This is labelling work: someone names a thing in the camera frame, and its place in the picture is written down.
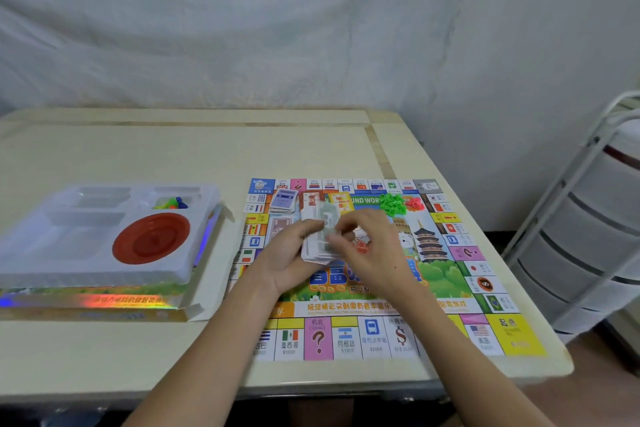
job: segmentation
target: red plastic disc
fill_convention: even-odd
[[[124,264],[141,265],[175,252],[189,236],[189,220],[178,213],[159,213],[131,223],[113,242],[113,256]]]

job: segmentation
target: hand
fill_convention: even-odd
[[[366,254],[358,253],[352,243],[338,234],[327,239],[366,286],[393,303],[410,287],[418,285],[404,258],[398,231],[383,211],[374,209],[344,214],[335,229],[345,233],[357,226],[362,227],[371,239]]]
[[[300,257],[302,241],[324,228],[322,220],[296,221],[280,231],[264,248],[248,270],[260,272],[274,287],[278,297],[297,286],[321,266]]]

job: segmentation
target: stack of cards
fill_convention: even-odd
[[[315,206],[307,206],[301,211],[303,220],[323,220],[324,229],[308,236],[302,244],[301,256],[304,261],[326,265],[331,261],[340,259],[329,246],[326,237],[335,233],[335,225],[340,220],[340,208],[336,203],[318,201]]]
[[[269,213],[292,214],[296,210],[298,191],[294,189],[277,189],[269,205]]]

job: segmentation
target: question mark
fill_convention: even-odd
[[[318,346],[320,346],[320,341],[324,339],[324,333],[322,331],[316,331],[313,336],[311,336],[311,341],[316,341]],[[322,353],[322,348],[318,348],[318,354]]]

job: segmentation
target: left hand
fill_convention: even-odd
[[[323,228],[322,220],[296,221],[269,242],[248,270],[259,271],[274,286],[279,297],[322,268],[322,265],[302,260],[300,247],[306,237]]]

